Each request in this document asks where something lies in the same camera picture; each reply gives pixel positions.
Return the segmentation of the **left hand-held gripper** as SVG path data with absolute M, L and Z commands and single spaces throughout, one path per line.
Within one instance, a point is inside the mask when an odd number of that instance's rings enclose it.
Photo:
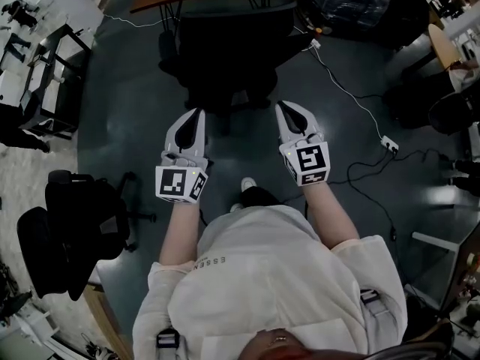
M 166 133 L 160 166 L 155 167 L 155 195 L 171 203 L 198 203 L 209 178 L 206 115 L 192 109 L 181 115 Z

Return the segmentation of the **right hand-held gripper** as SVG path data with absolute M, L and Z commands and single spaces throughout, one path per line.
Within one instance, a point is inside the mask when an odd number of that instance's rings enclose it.
M 299 187 L 325 182 L 331 170 L 328 143 L 314 114 L 288 100 L 275 105 L 283 162 Z

